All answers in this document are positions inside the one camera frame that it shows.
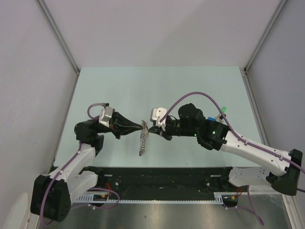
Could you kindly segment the metal key organizer ring disc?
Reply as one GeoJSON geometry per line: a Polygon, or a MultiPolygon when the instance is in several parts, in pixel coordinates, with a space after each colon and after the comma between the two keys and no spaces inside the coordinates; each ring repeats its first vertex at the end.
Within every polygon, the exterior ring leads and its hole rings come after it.
{"type": "Polygon", "coordinates": [[[146,141],[149,136],[149,128],[147,122],[142,120],[142,129],[140,133],[139,156],[143,156],[146,152],[146,141]]]}

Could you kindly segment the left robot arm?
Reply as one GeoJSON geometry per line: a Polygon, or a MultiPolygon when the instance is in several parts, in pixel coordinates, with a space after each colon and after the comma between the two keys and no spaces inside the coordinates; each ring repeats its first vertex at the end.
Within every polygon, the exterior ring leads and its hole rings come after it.
{"type": "Polygon", "coordinates": [[[134,123],[113,109],[109,114],[76,124],[74,132],[79,142],[78,149],[63,165],[35,179],[30,212],[50,221],[62,222],[83,193],[91,188],[99,191],[105,186],[105,178],[89,167],[103,148],[104,134],[112,133],[120,139],[147,129],[145,122],[134,123]]]}

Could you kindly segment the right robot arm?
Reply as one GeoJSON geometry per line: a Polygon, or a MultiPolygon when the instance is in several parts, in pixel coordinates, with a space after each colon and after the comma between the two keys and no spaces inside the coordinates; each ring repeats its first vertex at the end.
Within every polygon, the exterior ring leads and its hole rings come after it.
{"type": "Polygon", "coordinates": [[[207,119],[193,104],[179,108],[178,118],[171,118],[165,108],[153,108],[150,133],[166,140],[173,136],[196,137],[200,146],[243,157],[256,163],[257,167],[232,167],[224,172],[220,187],[232,191],[235,187],[265,186],[289,196],[297,194],[300,164],[303,154],[262,145],[239,135],[221,122],[207,119]]]}

